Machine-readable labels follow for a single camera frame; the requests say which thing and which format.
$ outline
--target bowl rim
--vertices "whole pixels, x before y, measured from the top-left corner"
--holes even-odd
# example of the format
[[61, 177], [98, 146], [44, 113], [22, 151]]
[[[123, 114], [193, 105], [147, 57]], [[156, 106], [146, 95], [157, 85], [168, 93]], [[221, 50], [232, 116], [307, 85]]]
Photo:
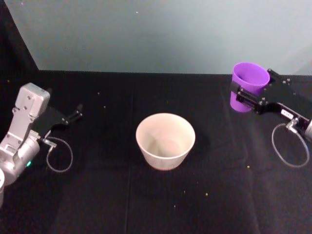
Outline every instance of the bowl rim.
[[[154, 154], [149, 153], [147, 150], [145, 150], [145, 149], [141, 146], [141, 144], [140, 144], [140, 143], [138, 142], [138, 140], [137, 140], [137, 131], [138, 131], [140, 125], [141, 125], [146, 119], [148, 119], [148, 118], [150, 118], [150, 117], [154, 117], [154, 116], [156, 116], [156, 115], [171, 115], [171, 116], [178, 117], [178, 118], [182, 119], [183, 121], [185, 121], [185, 122], [191, 127], [192, 135], [193, 135], [194, 137], [193, 137], [193, 141], [192, 141], [190, 147], [189, 147], [186, 151], [184, 151], [183, 153], [181, 153], [181, 154], [179, 154], [179, 155], [177, 155], [177, 156], [173, 156], [173, 157], [161, 157], [161, 156], [157, 156], [157, 155], [154, 155]], [[186, 156], [186, 154], [188, 154], [188, 152], [193, 148], [193, 146], [194, 146], [194, 144], [195, 144], [195, 140], [196, 140], [196, 134], [195, 134], [195, 131], [194, 131], [193, 126], [189, 123], [189, 121], [187, 121], [185, 118], [183, 118], [183, 117], [181, 117], [181, 116], [179, 116], [179, 115], [172, 114], [172, 113], [162, 112], [162, 113], [156, 113], [156, 114], [147, 116], [145, 119], [143, 119], [143, 120], [140, 122], [140, 124], [139, 124], [139, 125], [137, 126], [137, 128], [136, 128], [136, 143], [138, 144], [139, 148], [140, 148], [142, 151], [144, 151], [147, 155], [150, 155], [150, 156], [152, 156], [152, 157], [154, 157], [154, 158], [158, 158], [158, 159], [170, 160], [170, 159], [176, 159], [176, 158], [179, 158], [179, 157], [182, 157], [182, 156]]]

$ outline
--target label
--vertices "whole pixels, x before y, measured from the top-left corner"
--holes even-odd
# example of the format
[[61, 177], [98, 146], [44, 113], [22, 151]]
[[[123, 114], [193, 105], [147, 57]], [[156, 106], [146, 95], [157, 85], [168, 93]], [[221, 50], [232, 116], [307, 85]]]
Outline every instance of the label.
[[282, 109], [281, 114], [289, 119], [293, 119], [293, 114], [289, 113], [288, 111]]

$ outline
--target white bowl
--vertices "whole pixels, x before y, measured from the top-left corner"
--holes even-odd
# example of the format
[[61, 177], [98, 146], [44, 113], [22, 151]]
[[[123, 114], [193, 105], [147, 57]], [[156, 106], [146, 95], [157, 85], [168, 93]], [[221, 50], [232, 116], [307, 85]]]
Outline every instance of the white bowl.
[[136, 129], [136, 142], [145, 160], [158, 170], [182, 163], [195, 143], [195, 131], [184, 118], [159, 113], [144, 119]]

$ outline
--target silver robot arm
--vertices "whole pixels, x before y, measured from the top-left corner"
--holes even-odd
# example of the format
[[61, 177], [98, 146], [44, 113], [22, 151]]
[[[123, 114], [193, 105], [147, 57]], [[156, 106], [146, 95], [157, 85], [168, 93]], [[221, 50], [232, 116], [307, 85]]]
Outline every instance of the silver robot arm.
[[71, 119], [82, 116], [82, 105], [71, 118], [48, 107], [50, 93], [28, 83], [22, 86], [13, 108], [10, 128], [0, 143], [0, 207], [3, 203], [4, 187], [16, 181], [40, 150], [40, 142], [48, 144], [50, 150], [57, 145], [46, 139], [56, 125], [69, 125]]

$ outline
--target plastic cup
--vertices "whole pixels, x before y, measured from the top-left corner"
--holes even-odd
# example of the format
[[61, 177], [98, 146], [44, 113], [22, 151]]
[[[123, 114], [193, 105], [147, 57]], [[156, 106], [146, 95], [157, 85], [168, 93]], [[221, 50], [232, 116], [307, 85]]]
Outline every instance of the plastic cup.
[[[233, 67], [232, 81], [238, 83], [245, 90], [259, 95], [270, 81], [270, 74], [261, 66], [242, 62]], [[231, 92], [231, 107], [238, 112], [247, 112], [251, 108], [236, 101], [236, 94]]]
[[195, 131], [184, 118], [154, 114], [136, 129], [136, 141], [147, 163], [167, 171], [179, 166], [195, 143]]

